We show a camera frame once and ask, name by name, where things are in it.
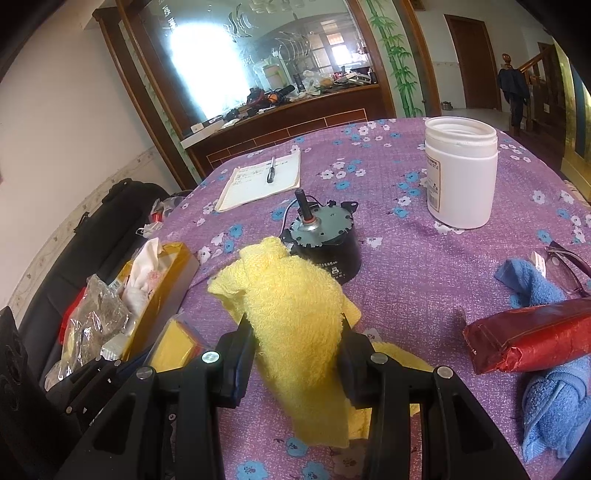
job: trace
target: notepad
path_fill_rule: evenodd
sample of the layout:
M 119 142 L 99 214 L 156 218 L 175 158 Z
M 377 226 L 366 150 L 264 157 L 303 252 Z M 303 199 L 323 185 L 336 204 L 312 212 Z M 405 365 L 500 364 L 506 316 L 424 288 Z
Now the notepad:
M 245 203 L 300 187 L 299 150 L 275 159 L 273 183 L 267 183 L 270 166 L 271 159 L 250 167 L 235 168 L 216 203 L 216 212 L 225 212 Z

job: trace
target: wooden cabinet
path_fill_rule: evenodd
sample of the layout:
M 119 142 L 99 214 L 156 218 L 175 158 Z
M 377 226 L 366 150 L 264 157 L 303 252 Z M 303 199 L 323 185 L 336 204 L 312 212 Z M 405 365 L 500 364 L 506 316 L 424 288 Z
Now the wooden cabinet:
M 280 106 L 188 148 L 209 174 L 224 161 L 336 125 L 386 118 L 380 85 L 353 87 Z

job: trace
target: plastic bag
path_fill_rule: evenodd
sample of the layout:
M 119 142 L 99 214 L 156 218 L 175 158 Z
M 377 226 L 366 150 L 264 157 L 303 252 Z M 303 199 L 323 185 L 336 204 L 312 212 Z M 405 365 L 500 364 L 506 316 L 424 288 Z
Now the plastic bag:
M 142 235 L 144 238 L 151 238 L 154 232 L 162 228 L 162 220 L 167 218 L 184 200 L 184 197 L 179 196 L 168 197 L 164 200 L 157 199 L 148 217 L 150 223 L 146 223 L 142 228 L 138 228 L 136 233 Z
M 70 316 L 61 352 L 58 381 L 100 355 L 130 318 L 119 296 L 99 277 L 92 275 L 82 300 Z

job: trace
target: white plastic jar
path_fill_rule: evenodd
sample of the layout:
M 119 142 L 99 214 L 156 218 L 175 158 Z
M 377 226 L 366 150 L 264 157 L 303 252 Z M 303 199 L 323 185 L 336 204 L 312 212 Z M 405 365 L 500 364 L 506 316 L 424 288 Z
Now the white plastic jar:
M 456 116 L 430 118 L 425 127 L 429 212 L 455 228 L 484 225 L 495 195 L 496 130 Z

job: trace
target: white wall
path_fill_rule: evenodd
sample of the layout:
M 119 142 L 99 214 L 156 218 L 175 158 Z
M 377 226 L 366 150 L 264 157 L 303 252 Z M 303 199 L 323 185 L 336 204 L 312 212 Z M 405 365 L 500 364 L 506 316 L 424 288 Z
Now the white wall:
M 504 53 L 511 55 L 513 66 L 518 67 L 539 53 L 532 51 L 536 41 L 552 43 L 541 24 L 515 0 L 424 0 L 424 5 L 426 10 L 416 14 L 433 62 L 439 97 L 442 102 L 452 102 L 454 108 L 465 108 L 466 102 L 456 49 L 444 14 L 474 18 L 486 24 L 498 69 Z M 502 95 L 501 99 L 503 110 L 508 112 L 509 105 Z
M 0 83 L 0 308 L 69 213 L 152 146 L 100 30 L 83 30 L 96 3 L 66 2 Z M 142 175 L 177 188 L 161 158 Z

